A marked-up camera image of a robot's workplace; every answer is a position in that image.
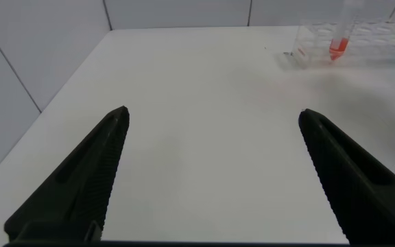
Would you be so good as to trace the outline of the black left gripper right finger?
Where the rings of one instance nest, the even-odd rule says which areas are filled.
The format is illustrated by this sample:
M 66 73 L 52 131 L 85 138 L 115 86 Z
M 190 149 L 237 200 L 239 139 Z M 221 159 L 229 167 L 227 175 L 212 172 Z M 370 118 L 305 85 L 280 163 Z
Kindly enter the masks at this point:
M 324 115 L 306 109 L 298 125 L 349 243 L 395 246 L 395 174 Z

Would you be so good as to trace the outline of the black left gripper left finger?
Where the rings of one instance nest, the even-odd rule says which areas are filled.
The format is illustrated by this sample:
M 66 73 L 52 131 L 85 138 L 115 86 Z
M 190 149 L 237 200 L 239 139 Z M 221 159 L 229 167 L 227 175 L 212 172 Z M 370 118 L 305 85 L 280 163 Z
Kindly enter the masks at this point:
M 8 218 L 10 242 L 99 241 L 129 124 L 110 111 Z

